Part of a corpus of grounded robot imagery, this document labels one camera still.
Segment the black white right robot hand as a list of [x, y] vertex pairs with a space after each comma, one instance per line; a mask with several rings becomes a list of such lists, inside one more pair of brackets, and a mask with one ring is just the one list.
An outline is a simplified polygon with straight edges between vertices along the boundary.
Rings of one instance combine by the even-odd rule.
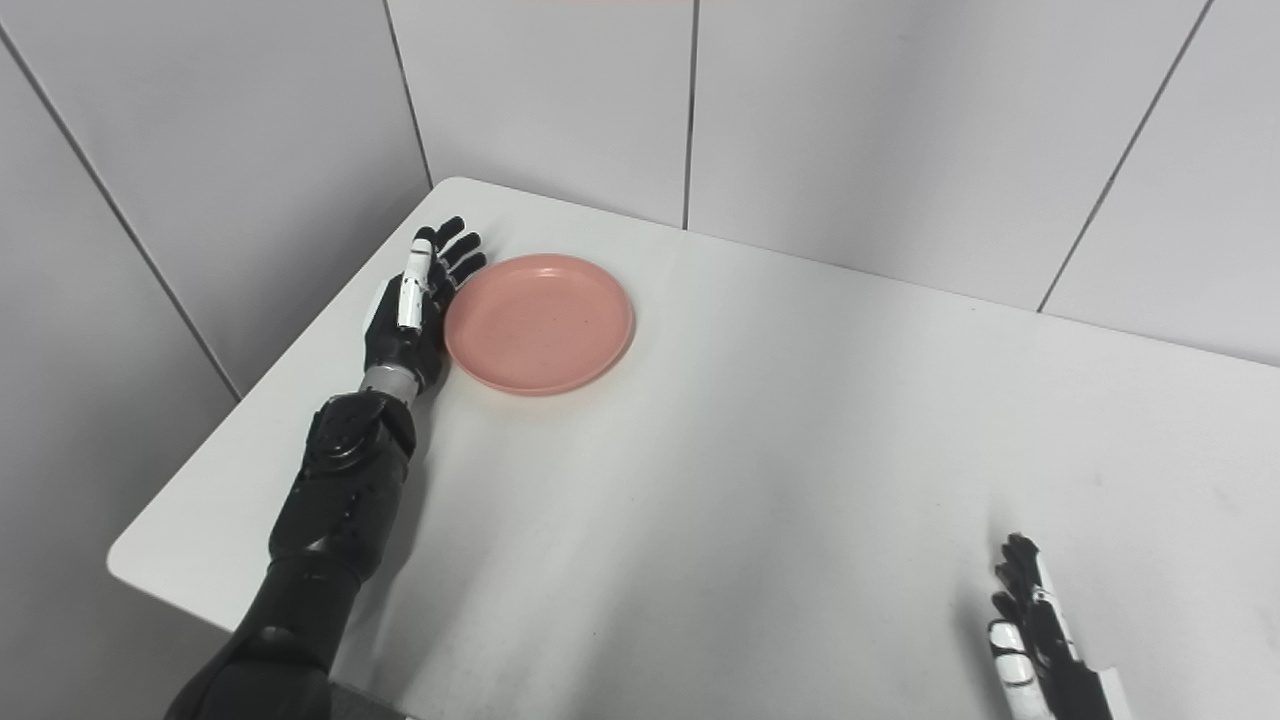
[[1117, 669], [1082, 657], [1039, 547], [1021, 533], [1001, 544], [987, 642], [1012, 719], [1133, 719]]

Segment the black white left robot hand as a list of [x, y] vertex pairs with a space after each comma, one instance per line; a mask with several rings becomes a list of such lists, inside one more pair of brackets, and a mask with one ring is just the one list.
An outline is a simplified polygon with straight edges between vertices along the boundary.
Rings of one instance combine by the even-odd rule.
[[444, 320], [465, 284], [488, 265], [481, 237], [463, 218], [419, 228], [402, 273], [393, 275], [367, 324], [364, 369], [407, 374], [419, 393], [444, 366]]

